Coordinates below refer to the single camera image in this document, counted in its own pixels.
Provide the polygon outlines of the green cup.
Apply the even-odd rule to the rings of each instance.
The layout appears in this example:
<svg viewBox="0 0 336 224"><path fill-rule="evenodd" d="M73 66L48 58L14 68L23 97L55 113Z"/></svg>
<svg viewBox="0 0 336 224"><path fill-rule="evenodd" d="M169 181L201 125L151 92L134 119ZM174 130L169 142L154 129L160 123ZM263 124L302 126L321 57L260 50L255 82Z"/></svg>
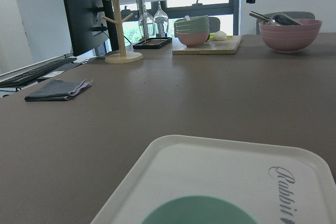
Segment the green cup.
<svg viewBox="0 0 336 224"><path fill-rule="evenodd" d="M186 196L157 207L142 223L257 223L257 220L228 201Z"/></svg>

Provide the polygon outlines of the white serving tray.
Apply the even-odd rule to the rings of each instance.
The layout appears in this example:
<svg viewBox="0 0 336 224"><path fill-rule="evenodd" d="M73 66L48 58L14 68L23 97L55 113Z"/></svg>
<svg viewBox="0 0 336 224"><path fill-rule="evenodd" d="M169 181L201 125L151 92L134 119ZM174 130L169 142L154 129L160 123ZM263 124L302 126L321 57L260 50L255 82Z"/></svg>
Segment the white serving tray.
<svg viewBox="0 0 336 224"><path fill-rule="evenodd" d="M335 223L335 182L317 154L181 135L154 140L93 222L142 223L157 207L186 196L228 201L257 223Z"/></svg>

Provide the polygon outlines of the steel ladle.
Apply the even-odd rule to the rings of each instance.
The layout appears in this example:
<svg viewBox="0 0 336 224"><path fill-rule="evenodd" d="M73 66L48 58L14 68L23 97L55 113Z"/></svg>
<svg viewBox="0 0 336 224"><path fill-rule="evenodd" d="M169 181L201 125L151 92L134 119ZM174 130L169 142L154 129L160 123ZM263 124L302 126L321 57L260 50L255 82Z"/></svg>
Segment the steel ladle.
<svg viewBox="0 0 336 224"><path fill-rule="evenodd" d="M259 18L262 21L267 22L269 25L277 25L277 26L301 25L300 22L296 21L295 19L283 13L275 13L271 17L267 17L257 12L250 11L249 15L254 18Z"/></svg>

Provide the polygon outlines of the top green bowl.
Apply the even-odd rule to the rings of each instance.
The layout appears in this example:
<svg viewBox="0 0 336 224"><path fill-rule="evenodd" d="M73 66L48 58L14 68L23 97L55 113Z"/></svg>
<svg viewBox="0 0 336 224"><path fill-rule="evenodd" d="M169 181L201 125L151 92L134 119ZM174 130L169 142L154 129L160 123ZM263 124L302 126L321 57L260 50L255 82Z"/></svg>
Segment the top green bowl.
<svg viewBox="0 0 336 224"><path fill-rule="evenodd" d="M195 17L190 16L190 18L191 18L190 21L187 21L184 17L182 19L178 19L176 22L177 23L182 23L182 24L188 24L188 25L189 24L208 24L208 16L207 15L195 16Z"/></svg>

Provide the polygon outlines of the green bowl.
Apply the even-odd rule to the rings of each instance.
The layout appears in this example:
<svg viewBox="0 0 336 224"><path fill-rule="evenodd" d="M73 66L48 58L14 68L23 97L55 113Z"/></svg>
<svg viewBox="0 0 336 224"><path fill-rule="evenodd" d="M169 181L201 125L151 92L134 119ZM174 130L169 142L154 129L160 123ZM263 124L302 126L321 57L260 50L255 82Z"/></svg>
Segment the green bowl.
<svg viewBox="0 0 336 224"><path fill-rule="evenodd" d="M197 34L197 33L208 33L208 27L190 27L188 29L183 29L182 27L175 28L177 34Z"/></svg>
<svg viewBox="0 0 336 224"><path fill-rule="evenodd" d="M174 24L175 29L178 31L183 30L208 30L209 24L182 24L182 23L175 23Z"/></svg>
<svg viewBox="0 0 336 224"><path fill-rule="evenodd" d="M195 17L190 16L190 18L191 18L190 21L187 21L184 17L182 19L178 19L176 22L177 23L182 23L182 24L188 24L188 25L189 24L208 24L208 16L207 15L195 16Z"/></svg>

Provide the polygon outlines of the white steamed bun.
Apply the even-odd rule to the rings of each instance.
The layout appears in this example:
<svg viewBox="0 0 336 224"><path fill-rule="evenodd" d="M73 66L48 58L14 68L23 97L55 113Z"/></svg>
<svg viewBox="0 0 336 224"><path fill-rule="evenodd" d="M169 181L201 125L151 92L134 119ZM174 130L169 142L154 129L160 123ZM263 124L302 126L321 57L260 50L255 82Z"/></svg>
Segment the white steamed bun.
<svg viewBox="0 0 336 224"><path fill-rule="evenodd" d="M214 33L213 39L215 41L224 41L227 39L227 35L223 31L217 31Z"/></svg>

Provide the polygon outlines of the bamboo cutting board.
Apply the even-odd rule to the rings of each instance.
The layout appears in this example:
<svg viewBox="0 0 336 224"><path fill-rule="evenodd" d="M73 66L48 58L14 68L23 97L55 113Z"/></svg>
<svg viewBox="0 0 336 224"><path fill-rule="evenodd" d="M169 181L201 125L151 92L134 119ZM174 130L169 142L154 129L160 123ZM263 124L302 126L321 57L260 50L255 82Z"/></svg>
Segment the bamboo cutting board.
<svg viewBox="0 0 336 224"><path fill-rule="evenodd" d="M242 36L232 36L223 41L210 39L209 41L189 48L182 46L172 51L173 55L234 55Z"/></svg>

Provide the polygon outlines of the large pink bowl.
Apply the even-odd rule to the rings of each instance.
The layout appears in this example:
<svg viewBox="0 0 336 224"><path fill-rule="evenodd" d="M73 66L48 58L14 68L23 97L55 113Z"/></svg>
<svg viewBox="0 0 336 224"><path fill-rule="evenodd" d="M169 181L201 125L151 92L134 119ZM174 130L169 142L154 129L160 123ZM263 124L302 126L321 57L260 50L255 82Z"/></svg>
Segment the large pink bowl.
<svg viewBox="0 0 336 224"><path fill-rule="evenodd" d="M316 39L322 21L297 19L301 25L275 26L266 22L258 24L263 42L272 50L282 53L299 52Z"/></svg>

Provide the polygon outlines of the right wine glass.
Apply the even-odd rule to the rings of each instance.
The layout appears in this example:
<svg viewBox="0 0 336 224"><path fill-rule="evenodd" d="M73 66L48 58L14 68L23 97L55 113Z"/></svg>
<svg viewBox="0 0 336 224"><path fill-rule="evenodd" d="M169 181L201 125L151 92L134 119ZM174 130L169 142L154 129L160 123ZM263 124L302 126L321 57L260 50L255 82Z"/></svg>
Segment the right wine glass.
<svg viewBox="0 0 336 224"><path fill-rule="evenodd" d="M166 37L167 31L169 28L169 18L166 12L161 7L161 0L158 1L158 9L154 15L154 22L156 24L157 29L157 37Z"/></svg>

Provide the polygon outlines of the left wine glass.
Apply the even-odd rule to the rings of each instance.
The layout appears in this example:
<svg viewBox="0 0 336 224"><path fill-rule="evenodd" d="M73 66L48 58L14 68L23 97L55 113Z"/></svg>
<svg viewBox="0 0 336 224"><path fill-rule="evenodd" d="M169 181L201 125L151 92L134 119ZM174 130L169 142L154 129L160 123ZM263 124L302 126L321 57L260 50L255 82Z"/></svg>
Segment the left wine glass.
<svg viewBox="0 0 336 224"><path fill-rule="evenodd" d="M142 15L139 18L139 26L142 30L142 35L148 39L155 35L155 25L153 16L147 11L145 0L141 0Z"/></svg>

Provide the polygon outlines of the black wine glass rack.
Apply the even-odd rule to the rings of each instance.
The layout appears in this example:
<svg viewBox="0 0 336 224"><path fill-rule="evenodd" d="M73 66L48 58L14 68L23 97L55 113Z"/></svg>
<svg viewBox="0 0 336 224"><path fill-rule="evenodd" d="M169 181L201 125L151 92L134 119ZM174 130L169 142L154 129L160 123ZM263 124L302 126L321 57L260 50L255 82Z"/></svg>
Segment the black wine glass rack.
<svg viewBox="0 0 336 224"><path fill-rule="evenodd" d="M136 44L133 45L133 49L160 49L161 47L163 47L164 45L170 43L172 41L171 37L168 37L166 35L166 37L157 37L156 33L157 33L157 29L156 29L156 24L155 25L155 35L145 39L142 35L142 30L141 27L139 26L140 29L140 33L142 36L142 40Z"/></svg>

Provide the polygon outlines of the wooden mug tree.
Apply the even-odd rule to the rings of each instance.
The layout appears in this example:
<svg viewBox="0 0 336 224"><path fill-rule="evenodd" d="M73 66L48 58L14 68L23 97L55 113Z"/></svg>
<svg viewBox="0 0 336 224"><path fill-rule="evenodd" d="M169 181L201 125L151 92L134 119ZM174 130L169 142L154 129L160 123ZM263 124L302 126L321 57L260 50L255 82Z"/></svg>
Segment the wooden mug tree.
<svg viewBox="0 0 336 224"><path fill-rule="evenodd" d="M131 63L143 59L143 55L140 52L126 51L124 44L124 33L123 33L123 23L126 22L133 14L129 14L125 18L122 18L120 11L119 0L112 0L114 19L107 18L103 16L107 22L115 24L119 45L119 53L112 54L111 52L105 55L105 63L109 64L120 64L120 63Z"/></svg>

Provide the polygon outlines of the black computer monitor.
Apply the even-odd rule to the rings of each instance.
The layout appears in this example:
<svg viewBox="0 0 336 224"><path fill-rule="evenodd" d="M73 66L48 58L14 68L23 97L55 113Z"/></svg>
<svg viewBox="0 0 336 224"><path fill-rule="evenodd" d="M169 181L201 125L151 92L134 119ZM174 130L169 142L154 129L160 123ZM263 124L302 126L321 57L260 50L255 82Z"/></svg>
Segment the black computer monitor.
<svg viewBox="0 0 336 224"><path fill-rule="evenodd" d="M64 0L64 6L74 56L119 50L115 24L103 19L114 19L111 0Z"/></svg>

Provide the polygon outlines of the folded grey cloth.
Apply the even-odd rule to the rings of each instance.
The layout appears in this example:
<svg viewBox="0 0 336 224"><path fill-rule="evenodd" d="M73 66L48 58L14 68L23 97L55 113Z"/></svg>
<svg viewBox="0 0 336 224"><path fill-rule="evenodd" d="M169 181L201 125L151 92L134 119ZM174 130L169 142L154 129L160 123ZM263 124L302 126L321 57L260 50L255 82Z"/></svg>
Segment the folded grey cloth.
<svg viewBox="0 0 336 224"><path fill-rule="evenodd" d="M25 101L67 101L91 86L92 81L86 79L80 82L53 79L41 88L25 96Z"/></svg>

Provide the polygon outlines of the black keyboard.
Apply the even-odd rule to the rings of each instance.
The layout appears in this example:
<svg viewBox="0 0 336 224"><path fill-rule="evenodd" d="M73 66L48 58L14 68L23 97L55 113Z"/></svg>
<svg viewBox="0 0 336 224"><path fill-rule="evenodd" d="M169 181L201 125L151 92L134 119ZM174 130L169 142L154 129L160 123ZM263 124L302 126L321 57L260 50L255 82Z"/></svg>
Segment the black keyboard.
<svg viewBox="0 0 336 224"><path fill-rule="evenodd" d="M48 74L67 63L72 63L76 59L77 59L76 57L62 58L55 60L53 62L46 63L39 67L34 67L32 68L32 70L27 70L19 75L1 81L1 88L12 88L23 86L24 84L35 81L37 78L42 77L45 74Z"/></svg>

